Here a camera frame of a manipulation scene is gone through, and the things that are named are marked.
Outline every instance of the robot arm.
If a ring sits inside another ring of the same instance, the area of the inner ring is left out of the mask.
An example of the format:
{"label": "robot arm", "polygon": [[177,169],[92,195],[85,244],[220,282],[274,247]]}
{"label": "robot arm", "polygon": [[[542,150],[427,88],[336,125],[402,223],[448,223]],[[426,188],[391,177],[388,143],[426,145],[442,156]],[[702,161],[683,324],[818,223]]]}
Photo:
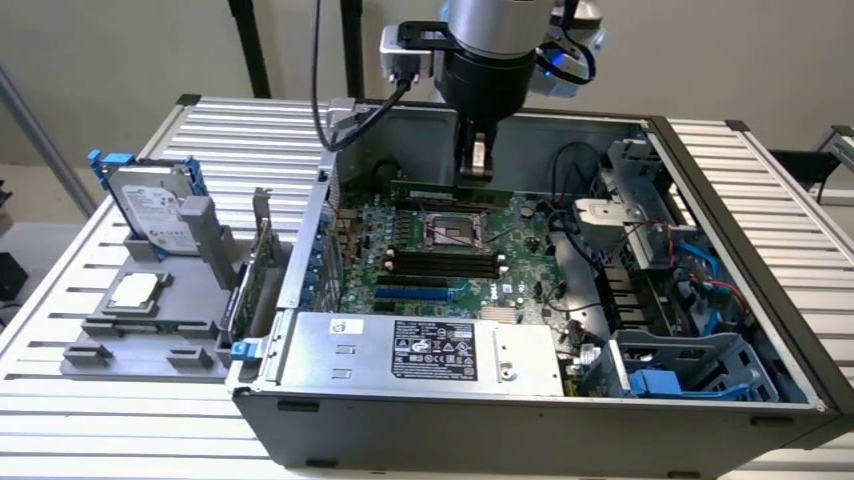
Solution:
{"label": "robot arm", "polygon": [[[578,87],[567,90],[559,82],[586,84],[595,75],[588,46],[600,44],[595,4],[554,3],[451,0],[447,23],[404,22],[383,32],[380,52],[392,81],[390,67],[402,57],[418,58],[427,76],[432,53],[443,52],[435,85],[459,113],[454,156],[466,183],[491,181],[498,123],[519,111],[528,89],[572,96]],[[579,27],[580,36],[570,36],[571,27]]]}

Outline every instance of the white wall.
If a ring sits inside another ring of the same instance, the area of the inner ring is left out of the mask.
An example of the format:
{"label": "white wall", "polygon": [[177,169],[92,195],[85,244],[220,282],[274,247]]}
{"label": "white wall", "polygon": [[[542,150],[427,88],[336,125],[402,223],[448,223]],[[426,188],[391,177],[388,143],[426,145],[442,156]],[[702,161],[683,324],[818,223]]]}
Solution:
{"label": "white wall", "polygon": [[[382,25],[431,19],[440,0],[366,0],[367,92]],[[600,0],[611,38],[599,78],[548,108],[745,120],[769,146],[810,148],[854,123],[853,0]],[[312,0],[256,0],[274,94],[306,98]],[[320,96],[344,94],[338,1],[326,0]],[[177,95],[251,94],[226,0],[0,0],[0,61],[73,162],[137,150]],[[426,99],[428,85],[410,98]],[[40,164],[0,111],[0,162]]]}

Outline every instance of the black pole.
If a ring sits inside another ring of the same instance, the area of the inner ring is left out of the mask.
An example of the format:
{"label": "black pole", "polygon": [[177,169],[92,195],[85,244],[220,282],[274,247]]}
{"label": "black pole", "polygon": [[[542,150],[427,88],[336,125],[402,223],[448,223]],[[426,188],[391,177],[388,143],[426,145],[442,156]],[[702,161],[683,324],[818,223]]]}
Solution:
{"label": "black pole", "polygon": [[347,96],[362,99],[364,98],[364,65],[362,63],[362,0],[340,0],[340,6]]}
{"label": "black pole", "polygon": [[250,83],[252,84],[252,95],[255,95],[255,98],[272,98],[252,0],[228,0],[228,8],[231,8],[231,15],[235,17],[235,24],[238,25],[243,59],[246,60],[246,69],[250,73]]}

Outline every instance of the motherboard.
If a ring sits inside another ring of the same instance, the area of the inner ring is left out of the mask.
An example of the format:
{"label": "motherboard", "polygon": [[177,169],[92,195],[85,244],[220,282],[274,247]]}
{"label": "motherboard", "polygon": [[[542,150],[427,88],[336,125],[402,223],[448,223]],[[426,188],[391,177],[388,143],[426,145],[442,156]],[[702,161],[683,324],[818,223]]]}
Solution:
{"label": "motherboard", "polygon": [[560,275],[540,202],[402,181],[388,195],[346,197],[339,311],[556,327],[560,315],[543,305],[543,292]]}

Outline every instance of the sticker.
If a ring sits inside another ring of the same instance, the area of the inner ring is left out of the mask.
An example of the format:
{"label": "sticker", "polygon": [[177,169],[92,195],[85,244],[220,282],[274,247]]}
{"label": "sticker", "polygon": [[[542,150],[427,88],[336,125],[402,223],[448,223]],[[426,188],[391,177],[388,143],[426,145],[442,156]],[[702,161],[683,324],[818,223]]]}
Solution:
{"label": "sticker", "polygon": [[364,320],[360,318],[334,318],[330,320],[330,333],[336,335],[362,335]]}
{"label": "sticker", "polygon": [[396,320],[392,342],[395,377],[478,381],[474,324]]}
{"label": "sticker", "polygon": [[124,185],[121,192],[139,223],[139,232],[169,253],[199,253],[189,226],[180,220],[175,194],[165,188]]}

